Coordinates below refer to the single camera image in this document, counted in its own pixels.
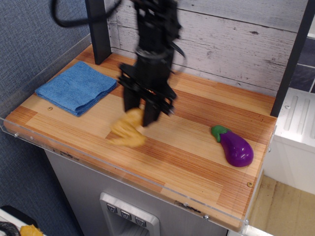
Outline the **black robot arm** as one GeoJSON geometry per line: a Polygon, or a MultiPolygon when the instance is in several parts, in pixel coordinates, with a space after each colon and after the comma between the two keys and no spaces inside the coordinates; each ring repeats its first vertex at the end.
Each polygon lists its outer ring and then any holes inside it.
{"type": "Polygon", "coordinates": [[[173,73],[174,53],[184,52],[174,43],[181,25],[175,0],[136,0],[139,41],[134,65],[121,64],[119,83],[124,87],[124,107],[128,112],[145,101],[142,126],[158,120],[159,115],[173,113],[176,93],[168,84],[173,73]]]}

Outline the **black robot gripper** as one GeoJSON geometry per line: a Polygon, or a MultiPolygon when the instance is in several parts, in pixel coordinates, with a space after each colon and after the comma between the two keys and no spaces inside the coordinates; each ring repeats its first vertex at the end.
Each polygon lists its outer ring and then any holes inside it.
{"type": "Polygon", "coordinates": [[[143,127],[157,121],[161,112],[173,113],[176,93],[168,85],[173,53],[161,58],[138,55],[134,65],[122,63],[119,66],[119,83],[124,86],[125,112],[138,108],[140,99],[145,100],[143,127]]]}

